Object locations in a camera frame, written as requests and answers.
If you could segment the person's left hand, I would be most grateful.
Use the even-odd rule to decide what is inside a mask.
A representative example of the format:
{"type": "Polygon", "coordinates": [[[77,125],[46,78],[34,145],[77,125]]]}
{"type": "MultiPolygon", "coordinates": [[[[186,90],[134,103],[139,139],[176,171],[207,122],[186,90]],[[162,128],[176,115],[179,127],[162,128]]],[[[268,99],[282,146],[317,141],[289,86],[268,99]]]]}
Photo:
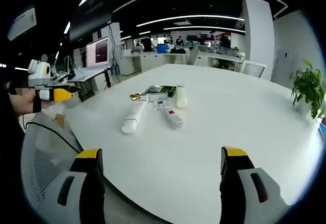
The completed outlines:
{"type": "Polygon", "coordinates": [[[9,94],[15,114],[18,116],[32,114],[35,95],[34,89],[23,89],[21,95],[9,94]]]}

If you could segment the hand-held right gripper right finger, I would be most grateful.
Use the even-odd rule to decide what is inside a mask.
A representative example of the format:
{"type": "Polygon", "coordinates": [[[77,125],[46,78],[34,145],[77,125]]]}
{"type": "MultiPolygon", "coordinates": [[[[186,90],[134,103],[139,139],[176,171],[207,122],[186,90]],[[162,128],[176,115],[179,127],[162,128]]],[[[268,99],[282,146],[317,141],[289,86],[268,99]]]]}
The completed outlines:
{"type": "Polygon", "coordinates": [[[220,193],[220,223],[277,223],[289,209],[278,183],[240,148],[221,148],[220,193]]]}

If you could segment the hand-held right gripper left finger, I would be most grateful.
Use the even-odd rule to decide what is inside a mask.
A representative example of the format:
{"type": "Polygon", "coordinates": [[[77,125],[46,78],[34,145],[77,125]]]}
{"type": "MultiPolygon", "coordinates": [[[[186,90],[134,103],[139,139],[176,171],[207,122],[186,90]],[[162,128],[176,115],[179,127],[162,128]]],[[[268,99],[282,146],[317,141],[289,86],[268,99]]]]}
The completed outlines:
{"type": "Polygon", "coordinates": [[[42,202],[46,223],[105,223],[102,150],[79,153],[49,184],[42,202]]]}

